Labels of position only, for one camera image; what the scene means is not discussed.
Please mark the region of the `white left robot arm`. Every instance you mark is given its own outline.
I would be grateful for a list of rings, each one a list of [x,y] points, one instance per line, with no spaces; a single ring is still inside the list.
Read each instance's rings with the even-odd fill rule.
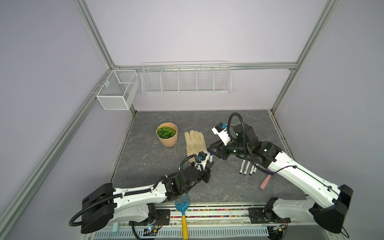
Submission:
[[[89,234],[111,223],[153,221],[158,216],[156,204],[175,202],[201,181],[208,183],[213,165],[190,165],[143,187],[122,189],[103,184],[82,200],[82,209],[70,219],[69,226],[79,226],[82,234]]]

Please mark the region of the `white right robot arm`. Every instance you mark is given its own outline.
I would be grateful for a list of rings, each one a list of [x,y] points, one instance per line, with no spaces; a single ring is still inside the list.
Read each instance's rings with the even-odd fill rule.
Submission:
[[[260,172],[285,178],[308,195],[308,199],[296,201],[271,197],[263,209],[269,223],[296,219],[317,223],[331,233],[342,233],[353,196],[349,186],[333,184],[294,161],[271,142],[259,141],[247,124],[235,126],[234,131],[232,137],[227,125],[219,123],[213,127],[212,132],[220,139],[211,144],[208,151],[223,160],[234,155]]]

